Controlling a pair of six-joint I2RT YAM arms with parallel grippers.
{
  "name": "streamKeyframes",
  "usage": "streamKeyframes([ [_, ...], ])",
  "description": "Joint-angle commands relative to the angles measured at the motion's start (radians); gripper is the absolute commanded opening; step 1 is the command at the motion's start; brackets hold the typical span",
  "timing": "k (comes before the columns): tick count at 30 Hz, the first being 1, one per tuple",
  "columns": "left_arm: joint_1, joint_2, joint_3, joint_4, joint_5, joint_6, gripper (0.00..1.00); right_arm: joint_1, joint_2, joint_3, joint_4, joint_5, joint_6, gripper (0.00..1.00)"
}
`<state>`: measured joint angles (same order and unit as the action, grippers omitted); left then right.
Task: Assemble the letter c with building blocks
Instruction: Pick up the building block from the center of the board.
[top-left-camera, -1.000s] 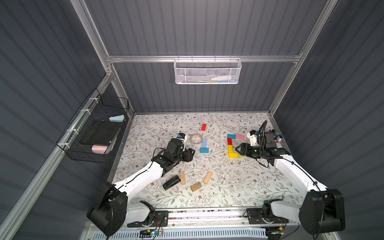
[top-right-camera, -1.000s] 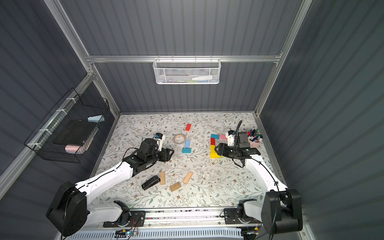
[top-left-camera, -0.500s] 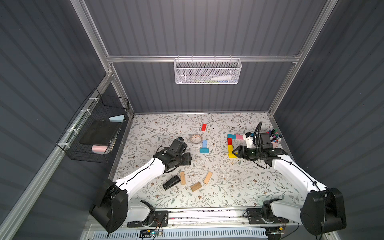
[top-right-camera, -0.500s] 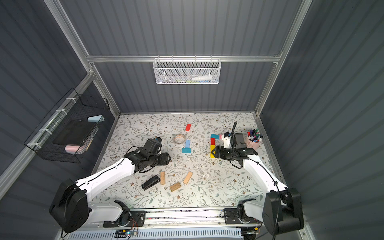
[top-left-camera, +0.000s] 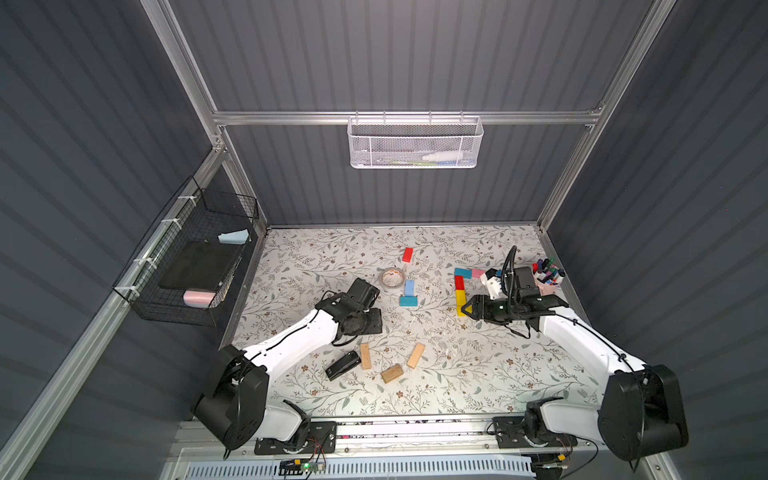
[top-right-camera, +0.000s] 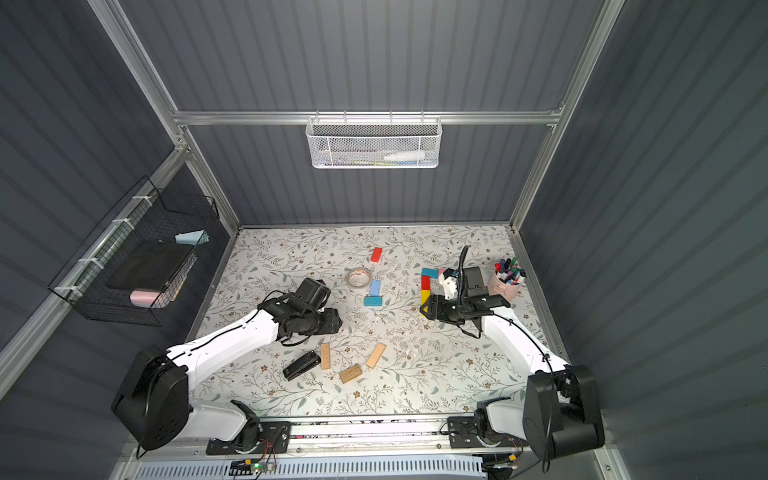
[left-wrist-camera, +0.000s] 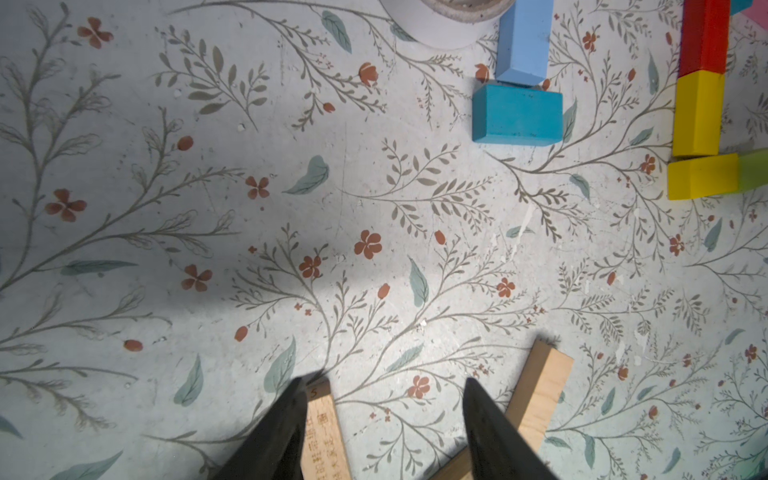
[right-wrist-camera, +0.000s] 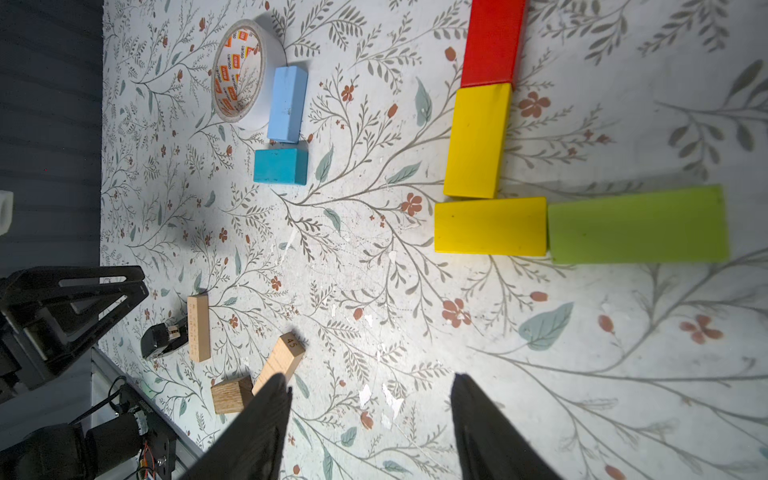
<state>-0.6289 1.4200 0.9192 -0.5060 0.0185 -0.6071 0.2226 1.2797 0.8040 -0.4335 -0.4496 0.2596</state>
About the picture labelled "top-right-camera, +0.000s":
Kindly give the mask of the light wooden block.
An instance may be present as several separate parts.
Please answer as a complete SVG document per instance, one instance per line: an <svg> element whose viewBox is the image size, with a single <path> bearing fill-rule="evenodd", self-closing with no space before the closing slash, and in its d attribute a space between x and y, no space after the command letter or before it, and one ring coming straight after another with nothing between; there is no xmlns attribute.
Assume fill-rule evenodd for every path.
<svg viewBox="0 0 768 480"><path fill-rule="evenodd" d="M320 360L322 370L329 370L331 368L331 346L329 343L320 345Z"/></svg>

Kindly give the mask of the light wooden block slanted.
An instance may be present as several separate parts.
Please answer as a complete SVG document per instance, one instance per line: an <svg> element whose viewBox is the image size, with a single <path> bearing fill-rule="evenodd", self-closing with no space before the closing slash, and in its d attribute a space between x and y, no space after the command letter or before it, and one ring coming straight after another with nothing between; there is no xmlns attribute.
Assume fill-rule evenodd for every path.
<svg viewBox="0 0 768 480"><path fill-rule="evenodd" d="M374 347L374 350L372 351L371 355L366 361L366 366L370 369L375 368L378 362L380 361L381 357L383 356L383 353L385 352L385 350L386 350L386 346L382 343L378 343Z"/></svg>

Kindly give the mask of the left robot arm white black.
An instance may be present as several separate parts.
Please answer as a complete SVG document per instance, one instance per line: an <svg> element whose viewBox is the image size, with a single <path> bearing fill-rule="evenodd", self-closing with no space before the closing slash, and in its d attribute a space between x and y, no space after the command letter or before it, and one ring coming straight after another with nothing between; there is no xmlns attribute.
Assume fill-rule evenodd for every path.
<svg viewBox="0 0 768 480"><path fill-rule="evenodd" d="M266 446L258 415L245 403L196 399L197 386L226 365L261 347L294 346L317 335L337 333L342 320L327 302L331 290L306 278L294 292L271 292L233 323L184 344L142 349L129 367L111 410L137 441L137 453L177 439L209 439L239 454Z"/></svg>

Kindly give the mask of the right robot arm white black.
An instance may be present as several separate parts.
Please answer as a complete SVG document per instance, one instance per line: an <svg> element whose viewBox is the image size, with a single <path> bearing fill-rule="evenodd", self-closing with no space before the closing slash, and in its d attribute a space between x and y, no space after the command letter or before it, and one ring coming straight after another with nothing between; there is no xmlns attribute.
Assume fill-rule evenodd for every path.
<svg viewBox="0 0 768 480"><path fill-rule="evenodd" d="M520 403L509 397L478 403L465 434L469 441L495 445L519 439L544 462L603 447L603 417L591 371L568 363L536 338L511 303L482 284L479 269L447 269L438 281L443 292L430 294L420 313L472 338L491 340L526 376Z"/></svg>

